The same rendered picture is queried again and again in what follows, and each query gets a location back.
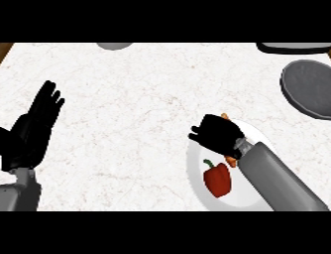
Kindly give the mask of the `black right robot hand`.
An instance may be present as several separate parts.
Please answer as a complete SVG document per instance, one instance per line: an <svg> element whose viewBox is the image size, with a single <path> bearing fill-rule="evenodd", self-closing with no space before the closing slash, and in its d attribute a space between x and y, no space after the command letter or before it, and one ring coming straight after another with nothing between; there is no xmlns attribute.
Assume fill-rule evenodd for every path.
<svg viewBox="0 0 331 254"><path fill-rule="evenodd" d="M236 148L236 142L245 137L239 126L223 117L207 114L198 126L191 128L189 139L202 147L223 156L236 160L242 152Z"/></svg>

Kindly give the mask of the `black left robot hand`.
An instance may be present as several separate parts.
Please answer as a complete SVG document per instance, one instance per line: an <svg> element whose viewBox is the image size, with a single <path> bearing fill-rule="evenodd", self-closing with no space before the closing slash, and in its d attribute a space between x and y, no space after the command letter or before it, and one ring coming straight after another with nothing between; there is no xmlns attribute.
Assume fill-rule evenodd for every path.
<svg viewBox="0 0 331 254"><path fill-rule="evenodd" d="M0 127L2 171L36 168L46 155L52 129L65 100L56 84L44 82L36 95L30 110L22 114L10 130Z"/></svg>

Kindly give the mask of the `white round plate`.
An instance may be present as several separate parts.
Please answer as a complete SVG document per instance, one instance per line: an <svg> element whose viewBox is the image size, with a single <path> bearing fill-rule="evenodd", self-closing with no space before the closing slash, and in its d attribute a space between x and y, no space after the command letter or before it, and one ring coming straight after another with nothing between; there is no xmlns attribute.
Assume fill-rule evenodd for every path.
<svg viewBox="0 0 331 254"><path fill-rule="evenodd" d="M189 134L188 177L198 200L211 211L270 211L241 172L238 161L245 140L241 126L207 114Z"/></svg>

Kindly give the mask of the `dark grey frying pan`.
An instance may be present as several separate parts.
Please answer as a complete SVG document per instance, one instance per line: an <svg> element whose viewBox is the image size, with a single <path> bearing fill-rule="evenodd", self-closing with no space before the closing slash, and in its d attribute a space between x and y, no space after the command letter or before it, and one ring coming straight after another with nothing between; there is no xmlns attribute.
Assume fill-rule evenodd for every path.
<svg viewBox="0 0 331 254"><path fill-rule="evenodd" d="M313 60L291 62L279 87L291 106L309 117L331 121L331 66Z"/></svg>

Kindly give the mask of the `red bell pepper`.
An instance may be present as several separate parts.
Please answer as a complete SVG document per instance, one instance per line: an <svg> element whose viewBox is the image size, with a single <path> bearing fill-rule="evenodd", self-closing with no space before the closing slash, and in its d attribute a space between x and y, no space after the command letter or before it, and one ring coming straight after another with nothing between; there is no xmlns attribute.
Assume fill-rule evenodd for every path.
<svg viewBox="0 0 331 254"><path fill-rule="evenodd" d="M232 191L229 168L223 163L214 165L210 160L204 160L204 164L208 166L204 171L205 187L214 197L222 197Z"/></svg>

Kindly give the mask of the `black and grey appliance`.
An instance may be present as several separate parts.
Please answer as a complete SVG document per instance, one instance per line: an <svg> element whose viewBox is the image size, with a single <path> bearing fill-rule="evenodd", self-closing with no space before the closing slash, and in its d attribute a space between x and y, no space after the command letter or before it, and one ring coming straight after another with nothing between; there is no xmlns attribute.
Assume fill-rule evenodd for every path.
<svg viewBox="0 0 331 254"><path fill-rule="evenodd" d="M331 50L331 43L257 43L257 49L267 54L313 55Z"/></svg>

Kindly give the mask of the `grey round object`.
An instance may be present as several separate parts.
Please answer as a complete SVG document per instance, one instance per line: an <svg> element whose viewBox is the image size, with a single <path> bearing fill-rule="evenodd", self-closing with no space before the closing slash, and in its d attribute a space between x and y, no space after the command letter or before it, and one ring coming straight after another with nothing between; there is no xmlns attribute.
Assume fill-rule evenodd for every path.
<svg viewBox="0 0 331 254"><path fill-rule="evenodd" d="M96 43L98 46L108 51L118 51L127 48L131 43Z"/></svg>

